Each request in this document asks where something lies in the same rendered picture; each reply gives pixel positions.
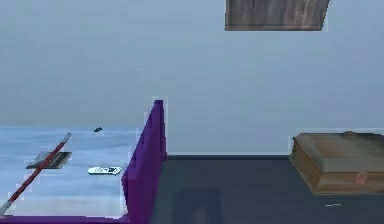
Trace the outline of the white remote control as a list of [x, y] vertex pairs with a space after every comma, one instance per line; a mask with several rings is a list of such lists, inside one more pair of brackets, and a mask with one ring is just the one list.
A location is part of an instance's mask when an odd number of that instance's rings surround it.
[[88, 169], [90, 175], [118, 175], [121, 172], [120, 167], [91, 167]]

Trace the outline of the grey flat book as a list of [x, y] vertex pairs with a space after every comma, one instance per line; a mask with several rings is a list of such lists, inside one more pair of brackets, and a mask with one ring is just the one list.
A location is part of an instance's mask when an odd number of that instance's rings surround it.
[[[45, 159], [50, 155], [48, 151], [40, 152], [35, 159], [30, 162], [26, 168], [27, 169], [37, 169], [45, 161]], [[61, 169], [64, 164], [71, 158], [71, 152], [58, 152], [50, 162], [45, 166], [45, 169]]]

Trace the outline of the brown wooden chest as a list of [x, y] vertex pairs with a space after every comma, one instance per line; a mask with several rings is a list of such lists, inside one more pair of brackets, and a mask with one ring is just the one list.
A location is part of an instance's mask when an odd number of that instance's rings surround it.
[[384, 136], [300, 133], [289, 156], [314, 195], [384, 194]]

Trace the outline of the red and grey baseball bat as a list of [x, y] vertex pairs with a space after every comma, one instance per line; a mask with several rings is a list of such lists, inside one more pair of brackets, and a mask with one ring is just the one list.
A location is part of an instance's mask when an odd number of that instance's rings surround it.
[[41, 171], [53, 160], [54, 156], [64, 147], [71, 136], [68, 132], [63, 140], [48, 154], [48, 156], [40, 163], [39, 167], [17, 188], [17, 190], [9, 197], [9, 199], [0, 207], [0, 217], [5, 217], [5, 212], [17, 200], [17, 198], [25, 191], [25, 189], [33, 182], [33, 180], [41, 173]]

